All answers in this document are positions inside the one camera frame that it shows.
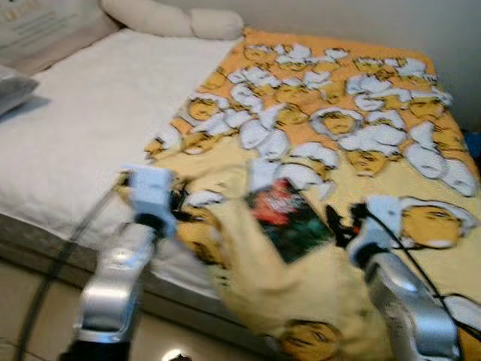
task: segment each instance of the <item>black cable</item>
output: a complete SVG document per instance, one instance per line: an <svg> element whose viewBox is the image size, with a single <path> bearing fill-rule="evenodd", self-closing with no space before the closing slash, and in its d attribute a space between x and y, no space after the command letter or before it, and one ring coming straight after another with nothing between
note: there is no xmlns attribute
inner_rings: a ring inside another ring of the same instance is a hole
<svg viewBox="0 0 481 361"><path fill-rule="evenodd" d="M366 209L367 213L368 213L368 216L371 217L373 220L376 221L377 224L379 224L385 231L386 233L389 235L389 237L392 238L392 240L394 242L396 242L396 244L400 247L400 249L402 249L402 251L404 252L404 254L406 254L406 257L409 259L409 261L411 261L411 263L414 265L414 267L418 270L418 272L421 274L422 278L424 279L424 281L429 285L429 287L431 288L432 292L434 293L434 296L439 299L439 301L441 302L441 305L443 306L444 308L444 311L446 311L446 313L449 315L449 317L451 317L451 320L455 323L455 324L458 324L458 321L456 321L456 319L453 317L453 315L451 314L451 311L448 309L448 306L447 304L444 302L444 298L441 296L439 290L437 289L437 287L434 285L434 283L431 281L431 279L429 278L429 276L426 274L426 272L424 271L424 269L422 269L421 265L418 264L418 262L416 261L416 259L411 255L411 253L409 252L409 250L403 245L403 243L401 242L401 240L399 239L399 237L397 235L394 234L394 232L382 221L380 220L377 216L375 216L374 214L372 214L368 209ZM464 356L463 356L463 350L461 348L461 342L459 341L459 335L458 337L456 338L456 343L457 343L457 346L458 346L458 350L459 350L459 359L462 361L464 360Z"/></svg>
<svg viewBox="0 0 481 361"><path fill-rule="evenodd" d="M25 356L26 348L32 335L33 327L35 321L38 318L41 307L44 303L45 297L47 296L48 290L52 282L57 278L63 265L67 262L68 258L74 252L77 247L77 241L82 237L87 227L90 225L92 220L97 217L98 213L104 208L108 203L110 198L114 195L117 185L112 187L107 193L105 193L99 201L94 205L89 213L83 218L82 222L74 229L72 236L69 241L66 241L63 248L60 250L57 258L52 262L50 268L42 280L41 284L38 286L37 291L30 303L29 311L23 321L22 330L18 339L18 346L15 352L14 361L23 361Z"/></svg>

